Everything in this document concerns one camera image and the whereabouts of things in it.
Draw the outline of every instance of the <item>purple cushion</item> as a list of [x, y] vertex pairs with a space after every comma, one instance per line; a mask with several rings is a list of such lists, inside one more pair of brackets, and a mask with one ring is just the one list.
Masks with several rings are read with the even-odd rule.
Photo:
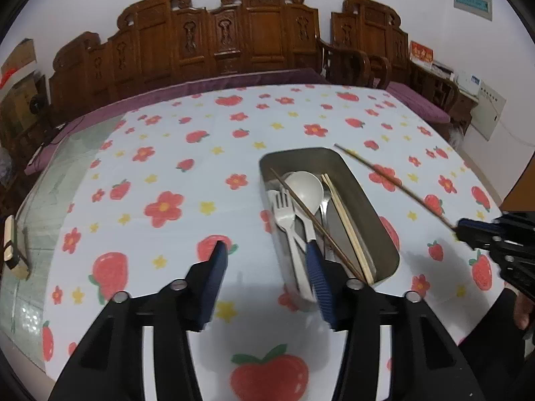
[[449, 115], [444, 110], [438, 108], [435, 104], [430, 103], [430, 101], [416, 93], [406, 84], [392, 81], [386, 88], [386, 91], [394, 96], [394, 98], [404, 103], [426, 122], [449, 122]]

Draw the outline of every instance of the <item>cardboard box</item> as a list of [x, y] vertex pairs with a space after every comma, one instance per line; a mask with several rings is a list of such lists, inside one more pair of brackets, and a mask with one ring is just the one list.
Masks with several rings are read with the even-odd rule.
[[2, 65], [2, 74], [6, 73], [8, 69], [20, 69], [35, 60], [35, 49], [33, 39], [24, 39], [11, 52], [9, 57]]

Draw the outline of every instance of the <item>white plastic fork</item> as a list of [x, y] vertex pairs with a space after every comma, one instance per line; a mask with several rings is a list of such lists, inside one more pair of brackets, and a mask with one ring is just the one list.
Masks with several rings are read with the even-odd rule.
[[287, 190], [282, 189], [275, 195], [275, 203], [273, 206], [273, 214], [277, 225], [286, 232], [288, 236], [288, 244], [290, 245], [290, 255], [292, 256], [292, 263], [294, 266], [295, 280], [298, 284], [299, 293], [301, 297], [308, 301], [316, 301], [310, 282], [307, 276], [307, 270], [299, 255], [299, 251], [294, 239], [294, 220], [295, 210], [293, 206], [292, 197]]

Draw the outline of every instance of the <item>human hand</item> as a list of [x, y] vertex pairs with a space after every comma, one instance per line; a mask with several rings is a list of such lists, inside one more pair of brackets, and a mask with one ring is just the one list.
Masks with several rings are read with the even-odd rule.
[[515, 301], [515, 309], [513, 311], [513, 319], [515, 320], [515, 325], [521, 329], [525, 330], [528, 328], [530, 323], [530, 314], [533, 312], [535, 304], [528, 297], [526, 297], [521, 292], [518, 293]]

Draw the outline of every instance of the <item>yellow star print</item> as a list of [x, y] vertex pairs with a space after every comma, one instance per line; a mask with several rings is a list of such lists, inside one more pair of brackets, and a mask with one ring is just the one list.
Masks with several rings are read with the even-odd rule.
[[464, 285], [457, 286], [457, 290], [455, 292], [455, 295], [462, 298], [466, 295], [466, 287]]
[[232, 318], [237, 315], [234, 309], [233, 301], [218, 301], [216, 303], [216, 317], [225, 320], [225, 322], [231, 322]]
[[147, 184], [152, 184], [153, 182], [156, 182], [157, 180], [158, 180], [158, 176], [157, 176], [157, 175], [154, 175], [154, 174], [149, 175], [149, 176], [147, 176], [147, 177], [145, 178], [145, 182], [146, 182]]
[[121, 225], [125, 225], [130, 221], [130, 214], [123, 214], [122, 217], [117, 220], [117, 222], [121, 223]]
[[216, 210], [216, 206], [213, 202], [201, 202], [201, 207], [199, 208], [199, 211], [202, 212], [204, 215], [210, 215]]
[[86, 294], [82, 291], [80, 291], [80, 287], [77, 287], [73, 292], [72, 292], [72, 298], [74, 300], [74, 304], [76, 305], [81, 305], [82, 304], [82, 300], [84, 299], [84, 296]]
[[154, 264], [154, 268], [159, 270], [160, 268], [164, 268], [167, 265], [167, 259], [165, 259], [163, 255], [158, 255], [157, 258], [154, 258], [152, 260], [152, 263]]

